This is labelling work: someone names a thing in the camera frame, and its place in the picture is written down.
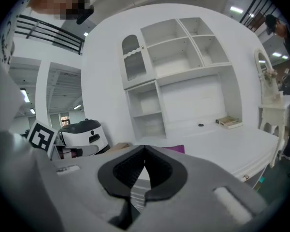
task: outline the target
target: black hair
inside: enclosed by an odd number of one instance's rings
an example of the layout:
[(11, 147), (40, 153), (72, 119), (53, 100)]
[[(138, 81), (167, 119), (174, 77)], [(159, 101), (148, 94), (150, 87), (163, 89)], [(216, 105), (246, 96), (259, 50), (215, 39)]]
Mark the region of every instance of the black hair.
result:
[(277, 24), (277, 18), (272, 14), (268, 14), (265, 17), (265, 23), (267, 25), (267, 30), (269, 33), (275, 32), (275, 25)]

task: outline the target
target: shelf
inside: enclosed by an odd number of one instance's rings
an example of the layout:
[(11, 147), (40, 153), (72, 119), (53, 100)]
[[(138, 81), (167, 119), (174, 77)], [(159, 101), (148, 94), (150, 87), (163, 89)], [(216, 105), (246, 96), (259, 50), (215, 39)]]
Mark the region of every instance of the shelf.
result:
[(158, 111), (154, 111), (154, 112), (138, 114), (138, 115), (135, 115), (133, 117), (138, 118), (138, 117), (143, 117), (143, 116), (152, 115), (152, 114), (160, 114), (160, 113), (161, 113), (161, 110), (158, 110)]
[(188, 37), (156, 44), (148, 48), (148, 53), (157, 77), (203, 66)]
[(136, 117), (161, 111), (155, 82), (146, 83), (127, 90), (130, 111)]
[(164, 85), (181, 82), (181, 81), (185, 81), (185, 80), (189, 80), (193, 78), (215, 75), (230, 67), (232, 67), (230, 63), (223, 63), (220, 65), (216, 64), (216, 65), (211, 65), (211, 66), (206, 66), (206, 67), (195, 68), (195, 69), (184, 71), (184, 72), (178, 72), (178, 73), (158, 77), (157, 83), (159, 86), (164, 86)]
[(194, 35), (213, 35), (213, 32), (200, 18), (179, 19), (191, 36)]
[(154, 47), (154, 46), (156, 46), (156, 45), (159, 45), (159, 44), (164, 44), (164, 43), (167, 43), (167, 42), (170, 42), (170, 41), (180, 40), (180, 39), (188, 39), (188, 36), (179, 37), (179, 38), (174, 38), (174, 39), (170, 39), (170, 40), (162, 41), (162, 42), (159, 42), (159, 43), (156, 43), (156, 44), (152, 44), (152, 45), (148, 46), (147, 49), (149, 49), (149, 48), (151, 48), (151, 47)]
[(226, 53), (215, 36), (204, 35), (193, 36), (192, 38), (200, 50), (205, 66), (229, 62)]
[(145, 116), (135, 117), (136, 139), (144, 137), (165, 137), (165, 128), (162, 113), (154, 113)]
[(142, 28), (141, 31), (146, 46), (187, 36), (182, 26), (175, 19), (158, 22)]

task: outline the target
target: floor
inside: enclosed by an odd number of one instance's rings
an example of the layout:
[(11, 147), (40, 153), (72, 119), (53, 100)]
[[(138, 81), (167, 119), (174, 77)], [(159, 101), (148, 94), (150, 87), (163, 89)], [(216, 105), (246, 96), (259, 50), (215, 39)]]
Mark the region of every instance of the floor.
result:
[(267, 166), (263, 177), (264, 181), (258, 193), (270, 204), (276, 199), (286, 197), (290, 191), (290, 160), (276, 158), (274, 168)]

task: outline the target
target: book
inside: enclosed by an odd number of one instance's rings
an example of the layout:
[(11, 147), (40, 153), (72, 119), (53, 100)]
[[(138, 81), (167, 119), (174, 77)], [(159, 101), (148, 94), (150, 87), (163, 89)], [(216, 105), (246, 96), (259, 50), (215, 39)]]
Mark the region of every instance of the book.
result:
[(239, 120), (238, 118), (233, 118), (231, 116), (218, 118), (216, 119), (216, 123), (227, 129), (233, 129), (243, 125), (241, 120)]

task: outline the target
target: cabinet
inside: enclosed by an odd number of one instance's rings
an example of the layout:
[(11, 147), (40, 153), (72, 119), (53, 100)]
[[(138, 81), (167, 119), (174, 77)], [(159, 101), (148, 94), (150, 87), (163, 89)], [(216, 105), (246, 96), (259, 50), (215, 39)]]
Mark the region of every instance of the cabinet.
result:
[(147, 49), (138, 33), (124, 37), (120, 43), (120, 72), (124, 89), (154, 80), (153, 69), (148, 60)]

